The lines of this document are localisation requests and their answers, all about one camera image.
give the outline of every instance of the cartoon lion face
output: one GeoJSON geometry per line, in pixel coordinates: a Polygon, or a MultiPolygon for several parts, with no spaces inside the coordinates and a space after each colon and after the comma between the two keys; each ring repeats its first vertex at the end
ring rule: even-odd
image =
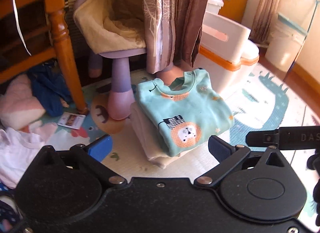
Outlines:
{"type": "Polygon", "coordinates": [[[200,127],[192,122],[183,122],[175,126],[171,131],[171,138],[180,148],[195,145],[201,137],[200,127]]]}

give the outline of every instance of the curtain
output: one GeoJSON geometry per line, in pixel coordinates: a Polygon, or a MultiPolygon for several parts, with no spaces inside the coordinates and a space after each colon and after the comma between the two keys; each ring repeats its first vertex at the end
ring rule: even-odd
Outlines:
{"type": "Polygon", "coordinates": [[[279,0],[260,0],[253,19],[250,38],[256,43],[264,43],[272,17],[277,11],[279,0]]]}
{"type": "Polygon", "coordinates": [[[142,0],[147,71],[163,70],[173,59],[192,64],[198,53],[208,0],[142,0]]]}

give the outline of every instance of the white folded cloth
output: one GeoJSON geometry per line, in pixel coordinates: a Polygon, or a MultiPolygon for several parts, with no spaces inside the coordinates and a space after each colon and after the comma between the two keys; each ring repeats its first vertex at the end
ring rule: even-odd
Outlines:
{"type": "Polygon", "coordinates": [[[183,151],[175,157],[169,157],[165,152],[163,152],[159,145],[158,140],[161,140],[160,133],[157,131],[150,119],[141,110],[139,104],[134,102],[131,104],[130,108],[130,121],[132,128],[134,129],[143,147],[148,161],[160,167],[161,169],[165,169],[170,163],[193,150],[191,149],[189,151],[183,151]]]}

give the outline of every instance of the white bucket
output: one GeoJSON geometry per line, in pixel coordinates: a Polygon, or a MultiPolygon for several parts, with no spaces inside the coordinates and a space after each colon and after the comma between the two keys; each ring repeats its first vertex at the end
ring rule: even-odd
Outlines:
{"type": "Polygon", "coordinates": [[[223,7],[223,0],[208,0],[206,11],[218,14],[219,10],[223,7]]]}
{"type": "Polygon", "coordinates": [[[305,35],[280,21],[270,35],[266,59],[281,71],[287,72],[303,44],[305,35]]]}

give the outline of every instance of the screw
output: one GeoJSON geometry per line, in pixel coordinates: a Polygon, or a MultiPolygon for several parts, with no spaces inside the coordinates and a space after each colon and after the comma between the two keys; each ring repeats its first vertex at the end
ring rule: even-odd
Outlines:
{"type": "Polygon", "coordinates": [[[165,186],[165,184],[163,182],[157,183],[157,187],[158,188],[163,188],[164,186],[165,186]]]}
{"type": "Polygon", "coordinates": [[[125,179],[121,176],[112,176],[109,178],[109,182],[112,184],[122,184],[125,182],[125,179]]]}
{"type": "Polygon", "coordinates": [[[292,228],[288,229],[288,233],[298,233],[298,232],[299,232],[299,230],[297,228],[295,228],[295,227],[292,227],[292,228]]]}
{"type": "Polygon", "coordinates": [[[31,228],[25,228],[24,233],[33,233],[33,230],[31,228]]]}
{"type": "Polygon", "coordinates": [[[212,183],[212,179],[208,176],[201,176],[201,177],[197,178],[197,182],[202,185],[208,185],[208,184],[212,183]]]}

